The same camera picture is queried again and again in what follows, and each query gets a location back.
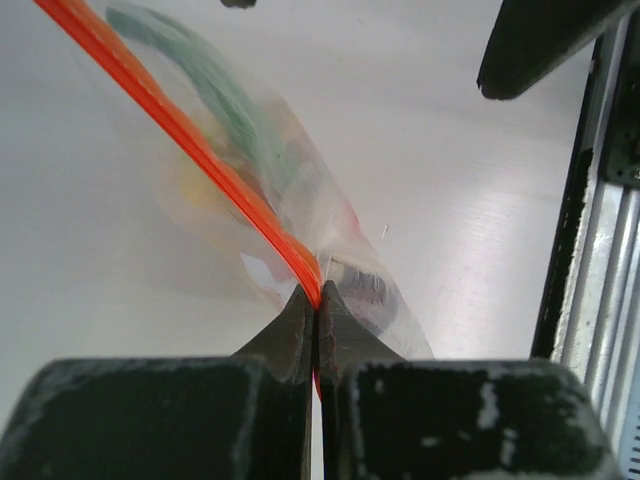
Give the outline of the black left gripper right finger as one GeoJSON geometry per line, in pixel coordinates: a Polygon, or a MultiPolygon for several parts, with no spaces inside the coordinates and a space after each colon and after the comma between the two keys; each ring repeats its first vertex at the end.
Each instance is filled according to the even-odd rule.
{"type": "Polygon", "coordinates": [[[317,313],[328,479],[618,479],[578,378],[543,359],[402,358],[335,284],[317,313]]]}

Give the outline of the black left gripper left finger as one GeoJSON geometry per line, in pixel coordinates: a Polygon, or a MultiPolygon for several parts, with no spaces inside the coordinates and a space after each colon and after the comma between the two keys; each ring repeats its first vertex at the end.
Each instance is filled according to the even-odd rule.
{"type": "Polygon", "coordinates": [[[301,289],[227,357],[63,359],[1,437],[5,479],[307,479],[314,310],[301,289]]]}

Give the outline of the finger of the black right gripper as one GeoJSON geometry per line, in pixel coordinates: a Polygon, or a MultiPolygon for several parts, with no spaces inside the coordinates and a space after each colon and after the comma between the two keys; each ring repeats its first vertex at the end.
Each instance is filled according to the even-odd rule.
{"type": "Polygon", "coordinates": [[[256,5],[256,0],[221,0],[227,8],[249,9],[256,5]]]}
{"type": "Polygon", "coordinates": [[[638,8],[635,0],[504,1],[476,80],[481,94],[517,98],[638,8]]]}

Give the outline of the green fake chili pepper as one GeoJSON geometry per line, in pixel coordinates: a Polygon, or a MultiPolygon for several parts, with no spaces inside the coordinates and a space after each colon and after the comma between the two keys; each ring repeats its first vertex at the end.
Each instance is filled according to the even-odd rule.
{"type": "Polygon", "coordinates": [[[173,18],[129,2],[108,6],[106,20],[119,35],[154,48],[178,66],[257,170],[263,188],[274,194],[285,191],[294,166],[284,142],[218,50],[173,18]]]}

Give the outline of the clear zip top bag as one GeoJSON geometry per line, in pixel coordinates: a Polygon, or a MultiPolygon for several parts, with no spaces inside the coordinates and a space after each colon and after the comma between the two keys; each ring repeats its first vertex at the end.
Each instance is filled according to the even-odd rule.
{"type": "Polygon", "coordinates": [[[354,318],[395,353],[430,358],[422,327],[286,100],[193,30],[223,55],[284,142],[294,178],[274,194],[182,70],[109,26],[106,8],[120,2],[193,30],[138,1],[43,1],[40,8],[84,51],[85,71],[160,207],[225,256],[271,313],[296,289],[318,305],[333,282],[354,318]]]}

